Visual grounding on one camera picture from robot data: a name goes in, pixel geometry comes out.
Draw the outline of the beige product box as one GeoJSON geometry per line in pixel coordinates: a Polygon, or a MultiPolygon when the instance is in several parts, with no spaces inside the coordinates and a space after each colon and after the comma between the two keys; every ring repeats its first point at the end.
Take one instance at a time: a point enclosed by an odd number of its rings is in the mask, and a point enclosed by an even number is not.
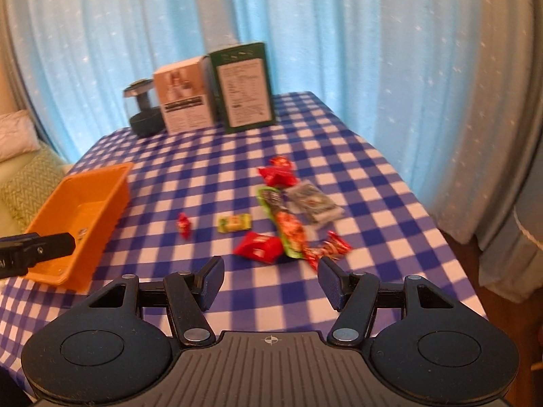
{"type": "Polygon", "coordinates": [[[154,72],[154,83],[169,134],[207,129],[216,122],[207,56],[161,66],[154,72]]]}

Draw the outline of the clear brown candy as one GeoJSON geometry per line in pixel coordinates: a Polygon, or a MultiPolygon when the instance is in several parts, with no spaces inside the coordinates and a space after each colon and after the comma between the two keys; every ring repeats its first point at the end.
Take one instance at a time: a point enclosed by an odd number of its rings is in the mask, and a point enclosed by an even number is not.
{"type": "Polygon", "coordinates": [[[82,241],[86,237],[87,233],[87,228],[82,228],[81,230],[79,230],[77,233],[76,241],[82,241]]]}

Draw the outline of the grey white snack packet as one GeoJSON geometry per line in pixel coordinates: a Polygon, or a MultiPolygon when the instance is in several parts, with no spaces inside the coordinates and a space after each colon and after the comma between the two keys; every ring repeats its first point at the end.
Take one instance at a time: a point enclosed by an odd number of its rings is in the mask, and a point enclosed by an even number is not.
{"type": "Polygon", "coordinates": [[[316,226],[331,223],[343,215],[343,208],[309,180],[299,181],[284,193],[316,226]]]}

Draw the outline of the long green snack packet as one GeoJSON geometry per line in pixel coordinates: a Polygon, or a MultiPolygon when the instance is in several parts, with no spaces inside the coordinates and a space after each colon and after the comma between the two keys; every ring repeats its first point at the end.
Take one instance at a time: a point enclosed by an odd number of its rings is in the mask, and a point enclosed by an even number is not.
{"type": "Polygon", "coordinates": [[[279,189],[259,188],[257,200],[276,226],[286,255],[295,259],[303,258],[303,251],[307,248],[304,226],[288,209],[279,189]]]}

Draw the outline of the dark green carton box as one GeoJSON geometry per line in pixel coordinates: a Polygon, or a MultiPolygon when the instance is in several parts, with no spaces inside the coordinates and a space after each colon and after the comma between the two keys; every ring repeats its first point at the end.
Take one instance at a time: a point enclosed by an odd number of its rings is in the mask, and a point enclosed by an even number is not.
{"type": "Polygon", "coordinates": [[[272,85],[264,42],[209,53],[225,133],[274,125],[272,85]]]}

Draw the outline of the small red candy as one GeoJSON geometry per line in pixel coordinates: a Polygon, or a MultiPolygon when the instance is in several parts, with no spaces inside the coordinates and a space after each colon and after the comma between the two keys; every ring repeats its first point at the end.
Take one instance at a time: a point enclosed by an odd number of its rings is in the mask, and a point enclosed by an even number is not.
{"type": "Polygon", "coordinates": [[[177,217],[177,228],[179,229],[180,235],[184,240],[190,239],[192,233],[191,222],[184,212],[181,212],[177,217]]]}
{"type": "Polygon", "coordinates": [[[270,166],[276,167],[276,168],[281,168],[281,169],[284,169],[284,170],[289,170],[289,171],[294,170],[294,165],[293,165],[292,161],[290,159],[288,159],[286,156],[283,156],[283,155],[273,156],[270,159],[270,166]]]}

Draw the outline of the blue star curtain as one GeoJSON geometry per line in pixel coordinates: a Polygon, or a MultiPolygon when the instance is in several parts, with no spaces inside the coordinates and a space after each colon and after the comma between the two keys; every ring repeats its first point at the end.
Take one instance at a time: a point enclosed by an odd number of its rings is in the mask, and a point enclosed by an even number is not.
{"type": "Polygon", "coordinates": [[[445,231],[478,222],[460,141],[479,0],[4,0],[30,107],[69,161],[123,128],[123,89],[254,52],[267,96],[317,95],[385,155],[445,231]]]}

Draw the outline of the white pink cushion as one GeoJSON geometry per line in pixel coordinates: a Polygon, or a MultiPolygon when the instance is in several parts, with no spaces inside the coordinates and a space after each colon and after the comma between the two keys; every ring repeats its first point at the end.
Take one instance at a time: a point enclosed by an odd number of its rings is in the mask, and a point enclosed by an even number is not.
{"type": "Polygon", "coordinates": [[[0,161],[40,150],[40,141],[26,109],[0,117],[0,161]]]}

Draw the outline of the grey drape curtain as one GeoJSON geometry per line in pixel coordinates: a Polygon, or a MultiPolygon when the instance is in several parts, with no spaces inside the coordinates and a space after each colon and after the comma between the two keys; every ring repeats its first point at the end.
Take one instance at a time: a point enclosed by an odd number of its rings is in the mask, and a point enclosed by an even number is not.
{"type": "Polygon", "coordinates": [[[476,238],[479,284],[520,303],[542,287],[542,0],[480,0],[474,81],[430,214],[476,238]]]}

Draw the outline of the orange plastic tray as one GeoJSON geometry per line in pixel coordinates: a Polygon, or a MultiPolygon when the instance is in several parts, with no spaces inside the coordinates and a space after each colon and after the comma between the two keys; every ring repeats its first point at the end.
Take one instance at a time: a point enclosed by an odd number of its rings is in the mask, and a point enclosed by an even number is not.
{"type": "Polygon", "coordinates": [[[36,264],[25,279],[79,293],[90,289],[106,244],[129,204],[128,175],[132,168],[132,163],[120,163],[62,179],[27,231],[41,236],[68,232],[75,238],[75,251],[36,264]],[[82,241],[76,241],[82,228],[88,233],[82,241]]]}

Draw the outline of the green chevron cushion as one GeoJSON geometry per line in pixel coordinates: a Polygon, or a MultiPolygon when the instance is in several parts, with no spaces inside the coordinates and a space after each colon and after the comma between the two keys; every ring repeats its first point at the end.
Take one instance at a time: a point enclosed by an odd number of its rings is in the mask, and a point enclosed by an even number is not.
{"type": "Polygon", "coordinates": [[[24,232],[65,176],[62,161],[42,147],[9,178],[1,182],[1,204],[24,232]]]}

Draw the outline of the large red snack packet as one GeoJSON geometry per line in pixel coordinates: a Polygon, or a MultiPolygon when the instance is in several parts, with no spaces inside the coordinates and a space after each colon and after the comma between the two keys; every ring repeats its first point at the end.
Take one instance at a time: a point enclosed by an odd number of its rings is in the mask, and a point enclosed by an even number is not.
{"type": "Polygon", "coordinates": [[[258,168],[258,173],[264,184],[271,188],[291,188],[299,182],[293,171],[283,166],[262,166],[258,168]]]}

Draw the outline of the light green sofa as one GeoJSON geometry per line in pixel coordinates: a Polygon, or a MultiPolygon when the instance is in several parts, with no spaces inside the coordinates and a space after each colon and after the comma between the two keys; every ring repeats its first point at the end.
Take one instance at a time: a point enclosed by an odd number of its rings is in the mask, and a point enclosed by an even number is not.
{"type": "Polygon", "coordinates": [[[23,233],[70,166],[45,143],[1,162],[1,236],[23,233]]]}

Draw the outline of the yellow green candy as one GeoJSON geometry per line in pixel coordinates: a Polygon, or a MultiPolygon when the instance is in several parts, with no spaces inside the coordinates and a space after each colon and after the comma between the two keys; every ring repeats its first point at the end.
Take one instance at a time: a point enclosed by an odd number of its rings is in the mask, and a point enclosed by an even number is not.
{"type": "Polygon", "coordinates": [[[249,231],[251,225],[251,215],[249,213],[221,216],[218,219],[217,231],[220,233],[249,231]]]}

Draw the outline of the dark glass humidifier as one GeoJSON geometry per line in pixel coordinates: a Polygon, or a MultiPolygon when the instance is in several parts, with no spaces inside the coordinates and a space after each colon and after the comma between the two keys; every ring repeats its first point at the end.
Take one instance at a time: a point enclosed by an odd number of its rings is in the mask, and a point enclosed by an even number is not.
{"type": "Polygon", "coordinates": [[[164,131],[165,122],[153,79],[141,79],[128,85],[123,90],[123,101],[130,127],[138,138],[164,131]]]}

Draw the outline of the red twisted candy wrapper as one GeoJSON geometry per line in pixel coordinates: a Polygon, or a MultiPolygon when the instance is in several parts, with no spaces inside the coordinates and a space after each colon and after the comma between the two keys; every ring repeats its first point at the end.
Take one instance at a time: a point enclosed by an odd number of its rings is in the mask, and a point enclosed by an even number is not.
{"type": "Polygon", "coordinates": [[[317,247],[305,247],[302,251],[303,258],[315,270],[318,270],[319,260],[327,257],[332,261],[337,261],[349,254],[353,248],[347,241],[334,231],[327,232],[327,239],[317,247]]]}

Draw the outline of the blue checkered tablecloth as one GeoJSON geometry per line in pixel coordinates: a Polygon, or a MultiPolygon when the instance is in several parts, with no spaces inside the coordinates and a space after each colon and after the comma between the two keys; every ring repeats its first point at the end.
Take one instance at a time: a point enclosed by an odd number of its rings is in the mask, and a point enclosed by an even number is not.
{"type": "Polygon", "coordinates": [[[221,216],[249,213],[255,232],[274,225],[257,201],[258,168],[288,157],[296,174],[343,208],[331,229],[353,248],[342,268],[386,282],[415,274],[482,311],[468,277],[420,201],[378,150],[350,131],[314,94],[279,95],[274,126],[226,134],[221,128],[146,140],[122,129],[101,138],[75,163],[82,173],[132,163],[131,201],[106,245],[91,284],[100,289],[126,273],[142,281],[198,269],[214,255],[225,260],[225,280],[207,312],[216,332],[327,332],[336,312],[302,260],[272,266],[235,256],[241,233],[217,231],[221,216]],[[184,240],[177,217],[192,233],[184,240]]]}

